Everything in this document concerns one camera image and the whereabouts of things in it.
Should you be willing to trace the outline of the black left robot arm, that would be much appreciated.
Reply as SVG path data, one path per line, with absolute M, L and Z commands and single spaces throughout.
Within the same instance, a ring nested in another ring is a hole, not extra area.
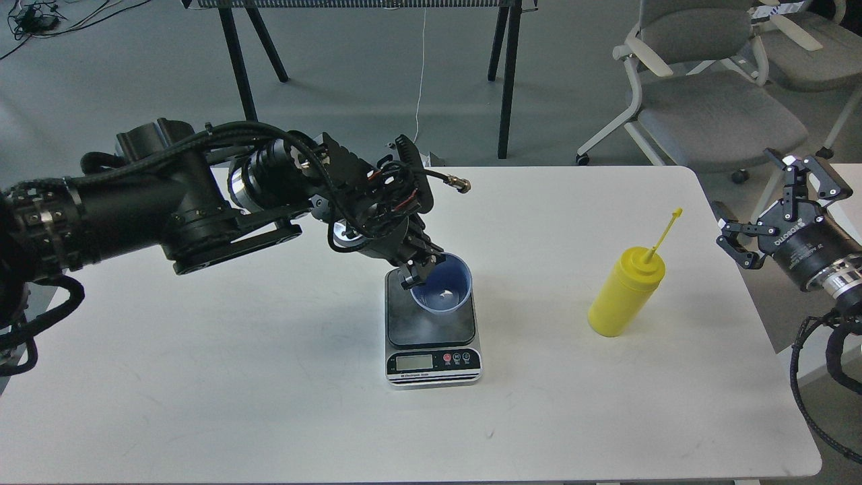
M 409 290 L 444 261 L 422 215 L 429 178 L 459 193 L 471 183 L 423 165 L 413 141 L 367 162 L 329 134 L 258 121 L 159 119 L 89 152 L 79 177 L 28 179 L 2 190 L 2 375 L 30 371 L 37 335 L 84 301 L 71 273 L 155 245 L 186 274 L 292 240 L 307 214 L 327 244 L 396 267 Z

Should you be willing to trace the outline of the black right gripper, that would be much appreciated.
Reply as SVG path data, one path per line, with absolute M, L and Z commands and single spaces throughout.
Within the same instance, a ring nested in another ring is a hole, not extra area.
M 824 288 L 844 294 L 860 284 L 860 244 L 828 213 L 829 203 L 847 199 L 853 190 L 828 162 L 764 150 L 778 168 L 770 183 L 782 185 L 781 197 L 768 205 L 757 224 L 741 223 L 723 202 L 713 202 L 721 230 L 715 242 L 745 269 L 763 267 L 770 255 L 803 292 Z M 739 236 L 758 237 L 762 252 L 749 251 Z

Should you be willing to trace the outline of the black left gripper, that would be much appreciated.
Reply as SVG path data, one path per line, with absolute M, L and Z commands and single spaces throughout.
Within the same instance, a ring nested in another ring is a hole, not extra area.
M 361 234 L 344 234 L 344 230 L 350 227 L 345 225 L 341 213 L 334 209 L 327 212 L 327 223 L 327 242 L 333 251 L 360 253 L 398 266 L 398 276 L 404 290 L 424 285 L 438 261 L 444 260 L 443 248 L 431 242 L 430 236 L 425 233 L 427 224 L 416 213 L 388 225 L 373 238 Z

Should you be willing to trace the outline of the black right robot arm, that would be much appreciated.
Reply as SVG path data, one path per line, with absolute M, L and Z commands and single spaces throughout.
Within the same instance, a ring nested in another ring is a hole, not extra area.
M 822 430 L 811 418 L 799 390 L 801 350 L 813 332 L 822 326 L 831 329 L 825 353 L 828 374 L 835 383 L 853 393 L 861 393 L 858 380 L 844 372 L 844 341 L 860 335 L 861 280 L 860 244 L 828 213 L 829 203 L 852 196 L 852 188 L 828 165 L 815 157 L 798 158 L 772 148 L 767 158 L 784 175 L 782 197 L 751 223 L 742 223 L 723 203 L 713 203 L 721 230 L 717 244 L 736 264 L 758 269 L 772 258 L 801 290 L 823 289 L 834 299 L 831 311 L 806 317 L 791 346 L 789 384 L 804 420 L 825 444 L 844 458 L 860 463 L 860 454 Z

